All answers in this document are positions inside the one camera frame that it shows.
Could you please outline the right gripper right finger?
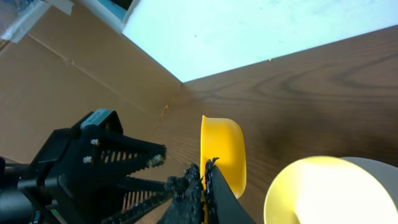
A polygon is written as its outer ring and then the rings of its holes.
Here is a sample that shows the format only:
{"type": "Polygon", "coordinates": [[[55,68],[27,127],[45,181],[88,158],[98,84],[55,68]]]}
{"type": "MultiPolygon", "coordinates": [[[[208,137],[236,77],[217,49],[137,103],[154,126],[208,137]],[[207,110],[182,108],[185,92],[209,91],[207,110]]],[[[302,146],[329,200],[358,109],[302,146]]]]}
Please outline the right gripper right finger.
{"type": "Polygon", "coordinates": [[[216,165],[218,157],[208,159],[205,165],[205,202],[208,223],[230,224],[254,223],[254,220],[239,204],[216,165]]]}

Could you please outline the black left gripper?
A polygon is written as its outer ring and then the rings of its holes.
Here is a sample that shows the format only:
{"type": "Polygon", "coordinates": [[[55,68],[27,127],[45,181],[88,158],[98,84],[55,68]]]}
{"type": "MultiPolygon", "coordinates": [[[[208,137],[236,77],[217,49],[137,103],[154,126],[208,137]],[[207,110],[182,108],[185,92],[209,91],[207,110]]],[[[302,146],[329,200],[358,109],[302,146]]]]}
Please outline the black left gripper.
{"type": "MultiPolygon", "coordinates": [[[[20,177],[17,188],[50,223],[94,223],[93,194],[105,180],[161,166],[167,148],[123,135],[115,110],[88,113],[70,128],[56,129],[20,177]]],[[[174,196],[165,182],[125,177],[112,198],[116,211],[105,224],[135,223],[174,196]]]]}

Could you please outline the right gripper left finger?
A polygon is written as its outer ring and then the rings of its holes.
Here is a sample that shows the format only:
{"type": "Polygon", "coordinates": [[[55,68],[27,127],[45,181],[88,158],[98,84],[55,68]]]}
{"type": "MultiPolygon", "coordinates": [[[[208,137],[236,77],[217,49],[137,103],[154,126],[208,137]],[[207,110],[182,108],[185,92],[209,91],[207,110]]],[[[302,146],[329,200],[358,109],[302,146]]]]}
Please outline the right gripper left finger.
{"type": "Polygon", "coordinates": [[[161,224],[200,224],[203,222],[203,204],[201,202],[200,169],[191,164],[184,170],[182,177],[170,176],[164,186],[165,190],[172,190],[174,196],[168,209],[157,223],[161,224]]]}

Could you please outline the yellow measuring scoop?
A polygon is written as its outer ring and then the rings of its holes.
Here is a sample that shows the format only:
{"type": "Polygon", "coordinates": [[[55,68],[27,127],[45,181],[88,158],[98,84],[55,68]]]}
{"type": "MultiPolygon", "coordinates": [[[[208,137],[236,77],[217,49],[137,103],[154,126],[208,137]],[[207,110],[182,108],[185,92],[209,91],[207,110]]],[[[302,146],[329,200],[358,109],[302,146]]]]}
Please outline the yellow measuring scoop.
{"type": "Polygon", "coordinates": [[[239,124],[228,118],[202,116],[200,130],[200,175],[205,198],[205,165],[218,157],[216,165],[238,200],[246,189],[247,167],[243,132],[239,124]]]}

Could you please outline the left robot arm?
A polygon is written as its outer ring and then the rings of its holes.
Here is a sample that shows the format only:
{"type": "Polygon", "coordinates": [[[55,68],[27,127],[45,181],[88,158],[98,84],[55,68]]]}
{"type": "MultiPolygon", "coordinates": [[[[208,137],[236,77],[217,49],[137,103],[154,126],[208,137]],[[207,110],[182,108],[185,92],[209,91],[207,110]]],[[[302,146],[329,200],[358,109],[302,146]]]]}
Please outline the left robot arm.
{"type": "Polygon", "coordinates": [[[54,130],[29,164],[1,161],[2,223],[134,223],[172,198],[135,177],[161,166],[161,144],[125,136],[117,112],[99,109],[54,130]]]}

